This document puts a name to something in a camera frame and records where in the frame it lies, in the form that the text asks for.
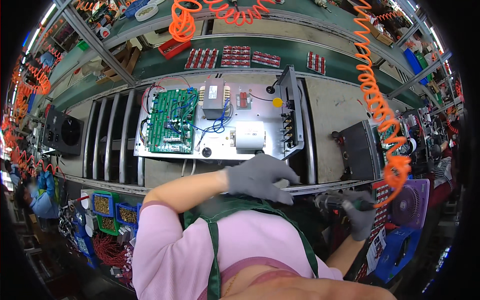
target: gloved hand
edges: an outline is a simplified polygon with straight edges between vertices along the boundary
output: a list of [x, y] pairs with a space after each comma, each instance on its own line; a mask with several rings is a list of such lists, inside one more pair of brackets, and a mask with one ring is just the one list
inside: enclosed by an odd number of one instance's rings
[[372, 231], [376, 209], [362, 212], [357, 210], [352, 202], [355, 200], [365, 200], [374, 203], [372, 195], [367, 191], [343, 191], [343, 194], [346, 195], [347, 199], [343, 201], [342, 207], [347, 213], [350, 224], [352, 225], [352, 238], [357, 241], [366, 240]]
[[284, 161], [270, 155], [259, 154], [236, 167], [226, 169], [229, 193], [293, 204], [293, 196], [290, 193], [273, 185], [280, 179], [300, 183], [300, 178]]

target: printed circuit board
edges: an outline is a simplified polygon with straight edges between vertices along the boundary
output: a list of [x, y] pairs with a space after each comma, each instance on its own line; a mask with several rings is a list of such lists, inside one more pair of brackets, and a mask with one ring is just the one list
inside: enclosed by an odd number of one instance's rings
[[144, 145], [152, 153], [191, 153], [198, 91], [193, 88], [153, 94]]

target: fluorescent light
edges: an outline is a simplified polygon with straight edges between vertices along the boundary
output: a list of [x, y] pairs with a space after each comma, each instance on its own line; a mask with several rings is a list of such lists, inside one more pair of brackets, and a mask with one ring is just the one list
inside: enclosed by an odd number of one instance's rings
[[45, 17], [43, 17], [42, 21], [40, 22], [40, 24], [43, 25], [43, 23], [45, 23], [45, 21], [48, 19], [48, 17], [50, 16], [50, 14], [52, 13], [53, 9], [55, 8], [56, 4], [53, 3], [52, 6], [50, 6], [50, 9], [48, 10], [47, 14], [45, 15]]
[[432, 32], [433, 37], [435, 38], [435, 41], [437, 42], [438, 48], [440, 49], [440, 51], [441, 51], [441, 52], [444, 52], [444, 49], [442, 48], [442, 45], [440, 45], [440, 40], [438, 39], [438, 36], [437, 36], [437, 34], [435, 33], [435, 30], [433, 30], [433, 27], [430, 27], [430, 31]]
[[412, 7], [412, 9], [415, 11], [415, 7], [413, 7], [412, 3], [410, 3], [409, 0], [407, 0], [407, 2], [410, 4], [410, 6]]
[[28, 54], [30, 52], [30, 48], [33, 46], [33, 43], [35, 42], [35, 38], [36, 38], [36, 36], [38, 35], [39, 32], [40, 32], [40, 28], [37, 28], [33, 37], [32, 37], [32, 40], [30, 41], [30, 44], [28, 45], [28, 48], [27, 48], [27, 51], [25, 52], [25, 54]]

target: green apron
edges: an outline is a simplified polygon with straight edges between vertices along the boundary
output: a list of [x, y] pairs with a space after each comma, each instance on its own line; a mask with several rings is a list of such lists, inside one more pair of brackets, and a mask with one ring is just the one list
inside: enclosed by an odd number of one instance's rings
[[270, 204], [265, 200], [246, 200], [238, 198], [224, 198], [219, 200], [219, 197], [212, 198], [204, 203], [194, 207], [192, 210], [184, 213], [185, 228], [195, 222], [196, 219], [202, 218], [208, 224], [208, 230], [210, 231], [210, 238], [212, 239], [214, 259], [212, 262], [212, 268], [210, 270], [210, 276], [208, 277], [208, 287], [207, 287], [207, 300], [218, 300], [220, 299], [220, 288], [222, 285], [220, 277], [220, 269], [218, 267], [218, 225], [217, 221], [221, 218], [229, 216], [233, 213], [242, 211], [242, 210], [254, 210], [265, 214], [272, 214], [281, 216], [286, 221], [295, 227], [298, 231], [303, 247], [305, 249], [305, 254], [307, 255], [308, 262], [312, 271], [315, 275], [315, 278], [318, 278], [318, 264], [313, 252], [310, 243], [303, 235], [298, 228], [296, 222], [287, 218], [287, 216], [280, 210], [273, 209]]

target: black wire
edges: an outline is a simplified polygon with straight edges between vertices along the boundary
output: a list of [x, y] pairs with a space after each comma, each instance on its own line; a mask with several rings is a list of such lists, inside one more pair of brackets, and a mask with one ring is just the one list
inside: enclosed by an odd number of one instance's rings
[[250, 94], [250, 96], [252, 96], [252, 97], [254, 97], [254, 98], [257, 98], [257, 99], [259, 99], [259, 100], [273, 102], [273, 100], [263, 99], [263, 98], [260, 98], [260, 97], [257, 97], [257, 96], [255, 96], [255, 95], [254, 95], [254, 94], [252, 94], [252, 93], [249, 93], [249, 94]]

